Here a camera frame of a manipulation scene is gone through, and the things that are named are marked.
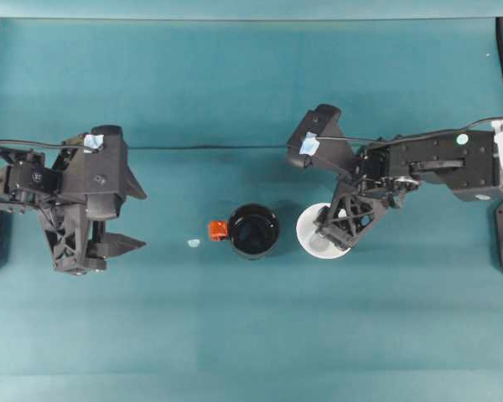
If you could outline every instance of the teal cloth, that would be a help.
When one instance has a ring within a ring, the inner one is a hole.
[[[121,122],[135,147],[278,144],[320,101],[347,135],[463,125],[503,114],[493,24],[2,21],[0,137]],[[283,159],[131,150],[149,198],[109,229],[148,245],[100,275],[54,273],[34,214],[7,216],[0,401],[503,401],[492,205],[424,185],[346,257],[317,260],[294,225],[334,176]],[[282,224],[259,261],[206,238],[251,201]]]
[[[503,0],[0,0],[0,17],[339,20],[503,16]]]

